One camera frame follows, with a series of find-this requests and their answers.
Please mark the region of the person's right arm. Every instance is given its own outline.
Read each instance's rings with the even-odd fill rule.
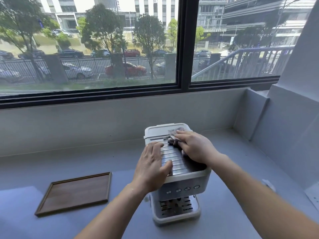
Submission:
[[[318,239],[319,225],[253,179],[228,156],[196,132],[177,131],[180,147],[193,160],[205,163],[224,181],[263,239]]]

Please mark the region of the person's left hand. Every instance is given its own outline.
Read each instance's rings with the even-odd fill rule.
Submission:
[[[140,187],[147,194],[159,189],[173,168],[171,160],[162,167],[161,142],[146,145],[135,169],[132,184]]]

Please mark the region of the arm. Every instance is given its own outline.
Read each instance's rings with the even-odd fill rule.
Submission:
[[[147,193],[159,189],[172,170],[172,161],[161,167],[162,143],[149,143],[142,152],[133,181],[109,203],[75,239],[119,239]]]
[[[206,137],[185,131],[175,137],[191,159],[207,164],[224,181],[263,239],[319,238],[318,224],[219,153]]]

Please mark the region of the person's left arm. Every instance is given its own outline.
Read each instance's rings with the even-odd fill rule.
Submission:
[[[75,239],[119,239],[134,212],[147,193],[159,189],[172,170],[172,161],[163,167],[160,142],[146,145],[135,169],[131,183],[125,186],[76,237]]]

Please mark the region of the white countertop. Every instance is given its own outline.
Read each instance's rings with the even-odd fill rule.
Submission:
[[[319,212],[299,187],[258,148],[233,129],[203,132],[256,179],[268,179],[278,194],[319,222]],[[131,140],[0,158],[1,238],[72,238],[105,205],[97,205],[42,218],[34,216],[53,181],[111,171],[112,200],[133,177],[145,141]],[[123,238],[260,238],[232,193],[212,173],[206,191],[198,195],[202,208],[195,221],[156,227],[149,202],[142,201]]]

